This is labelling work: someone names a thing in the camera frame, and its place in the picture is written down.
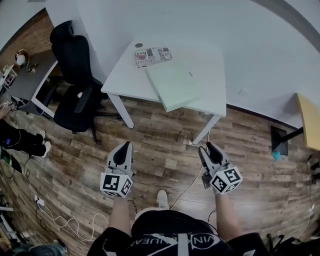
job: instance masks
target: white sneaker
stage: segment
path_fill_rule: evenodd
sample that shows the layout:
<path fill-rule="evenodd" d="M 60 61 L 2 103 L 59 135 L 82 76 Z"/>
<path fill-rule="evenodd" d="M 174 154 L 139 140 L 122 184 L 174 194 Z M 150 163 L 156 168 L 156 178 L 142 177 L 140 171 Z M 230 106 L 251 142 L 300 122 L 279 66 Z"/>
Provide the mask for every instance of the white sneaker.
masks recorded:
<path fill-rule="evenodd" d="M 169 204 L 168 204 L 168 195 L 167 192 L 163 189 L 158 192 L 156 201 L 159 204 L 159 208 L 164 210 L 169 210 Z"/>
<path fill-rule="evenodd" d="M 50 143 L 49 141 L 46 141 L 46 142 L 44 143 L 44 146 L 45 146 L 45 153 L 44 153 L 43 156 L 41 156 L 42 158 L 47 157 L 47 154 L 48 154 L 48 152 L 49 152 L 50 149 L 51 149 L 51 143 Z"/>
<path fill-rule="evenodd" d="M 42 136 L 43 138 L 43 142 L 42 142 L 42 145 L 45 144 L 45 138 L 46 138 L 46 132 L 44 130 L 40 130 L 39 134 Z"/>

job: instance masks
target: desk leg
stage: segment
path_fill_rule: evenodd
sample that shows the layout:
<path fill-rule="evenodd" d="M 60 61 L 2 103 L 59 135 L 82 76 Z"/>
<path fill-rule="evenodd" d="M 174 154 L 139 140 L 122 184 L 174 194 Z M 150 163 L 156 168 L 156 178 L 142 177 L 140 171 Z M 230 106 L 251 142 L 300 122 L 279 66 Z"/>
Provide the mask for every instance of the desk leg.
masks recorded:
<path fill-rule="evenodd" d="M 118 110 L 120 116 L 122 117 L 123 121 L 129 128 L 133 128 L 134 122 L 132 122 L 130 115 L 128 114 L 125 105 L 123 104 L 122 100 L 118 95 L 108 93 L 108 96 L 115 106 L 116 110 Z"/>
<path fill-rule="evenodd" d="M 198 144 L 199 141 L 211 130 L 211 128 L 218 122 L 220 116 L 213 115 L 209 122 L 205 125 L 205 127 L 200 131 L 200 133 L 193 139 L 193 141 L 189 141 L 189 145 Z"/>

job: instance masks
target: yellow desk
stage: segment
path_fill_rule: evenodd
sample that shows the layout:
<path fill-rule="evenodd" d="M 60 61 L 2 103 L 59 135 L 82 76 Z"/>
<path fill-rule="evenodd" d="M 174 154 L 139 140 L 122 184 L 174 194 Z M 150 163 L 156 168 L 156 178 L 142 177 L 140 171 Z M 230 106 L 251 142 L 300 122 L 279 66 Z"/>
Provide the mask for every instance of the yellow desk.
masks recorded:
<path fill-rule="evenodd" d="M 283 129 L 271 126 L 271 151 L 278 151 L 281 155 L 288 155 L 288 140 L 304 134 L 307 148 L 320 151 L 320 114 L 318 107 L 301 94 L 296 94 L 300 108 L 303 126 L 287 134 Z"/>

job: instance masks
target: gray desk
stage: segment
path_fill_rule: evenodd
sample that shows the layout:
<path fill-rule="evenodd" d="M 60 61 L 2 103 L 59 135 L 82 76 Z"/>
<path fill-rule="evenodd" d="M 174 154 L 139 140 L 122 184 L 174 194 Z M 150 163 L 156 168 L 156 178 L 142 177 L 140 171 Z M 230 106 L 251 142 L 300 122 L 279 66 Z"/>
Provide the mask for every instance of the gray desk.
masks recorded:
<path fill-rule="evenodd" d="M 24 66 L 8 91 L 11 96 L 28 101 L 26 105 L 19 108 L 20 110 L 36 115 L 41 115 L 44 111 L 51 117 L 54 116 L 54 113 L 44 106 L 36 96 L 57 63 L 58 62 L 51 50 L 31 56 L 29 66 L 38 64 L 35 72 L 29 73 L 26 66 Z"/>

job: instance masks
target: book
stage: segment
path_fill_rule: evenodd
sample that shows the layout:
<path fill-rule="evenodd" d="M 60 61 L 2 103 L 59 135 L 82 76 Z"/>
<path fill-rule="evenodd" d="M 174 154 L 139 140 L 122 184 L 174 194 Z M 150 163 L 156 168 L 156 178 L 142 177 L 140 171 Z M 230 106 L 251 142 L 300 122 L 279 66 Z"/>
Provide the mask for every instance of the book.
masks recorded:
<path fill-rule="evenodd" d="M 137 67 L 144 68 L 156 63 L 170 61 L 172 55 L 167 47 L 153 47 L 134 52 Z"/>
<path fill-rule="evenodd" d="M 148 66 L 146 73 L 166 112 L 185 107 L 201 96 L 195 77 L 176 60 Z"/>

